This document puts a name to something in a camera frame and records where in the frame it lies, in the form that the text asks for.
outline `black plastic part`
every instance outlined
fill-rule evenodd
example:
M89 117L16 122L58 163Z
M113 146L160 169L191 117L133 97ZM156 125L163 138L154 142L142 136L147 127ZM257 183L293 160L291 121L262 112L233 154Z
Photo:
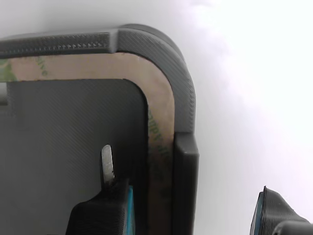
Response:
M285 220L308 222L298 216L279 193L264 187L263 197L259 235L271 235L275 227Z
M192 133L176 133L173 171L173 235L193 234L199 153Z
M313 235L313 225L308 222L284 221L277 225L273 235Z
M116 33L86 33L4 40L0 58L116 52Z
M126 228L128 181L101 191L93 199L76 205L66 235L123 235Z
M163 32L161 32L155 28L149 27L147 25L141 25L141 24L126 24L126 25L121 26L120 28L133 28L133 29L138 29L138 30L144 31L144 32L149 32L149 33L157 36L158 38L162 39L163 41L165 41L184 60L184 56L182 55L182 52L180 51L178 46L173 42L173 40L169 36L167 36Z

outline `blue component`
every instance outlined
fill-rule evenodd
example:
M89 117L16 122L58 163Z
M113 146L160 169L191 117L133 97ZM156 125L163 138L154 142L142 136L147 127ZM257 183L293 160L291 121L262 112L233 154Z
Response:
M261 226L261 214L262 214L262 207L263 207L263 192L260 193L258 203L256 205L256 219L255 219L255 229L254 235L259 234L260 226Z
M126 235L135 235L135 213L133 187L128 188Z

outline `beige tape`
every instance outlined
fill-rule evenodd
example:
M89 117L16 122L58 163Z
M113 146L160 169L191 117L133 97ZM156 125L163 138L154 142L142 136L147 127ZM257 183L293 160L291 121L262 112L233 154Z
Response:
M165 75L150 61L128 53L25 57L5 63L17 81L128 79L142 89L149 106L149 234L169 235L175 106Z

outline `white background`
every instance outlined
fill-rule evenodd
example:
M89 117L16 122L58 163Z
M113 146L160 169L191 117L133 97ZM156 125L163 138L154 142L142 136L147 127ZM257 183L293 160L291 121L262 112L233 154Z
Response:
M195 234L248 234L264 185L313 221L313 6L307 0L1 0L0 37L146 24L197 94Z

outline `metal tab tip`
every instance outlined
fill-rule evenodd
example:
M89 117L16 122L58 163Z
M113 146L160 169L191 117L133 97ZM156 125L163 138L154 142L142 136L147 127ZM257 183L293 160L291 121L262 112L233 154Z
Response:
M105 145L101 151L102 171L104 184L109 185L114 180L112 150L109 144Z

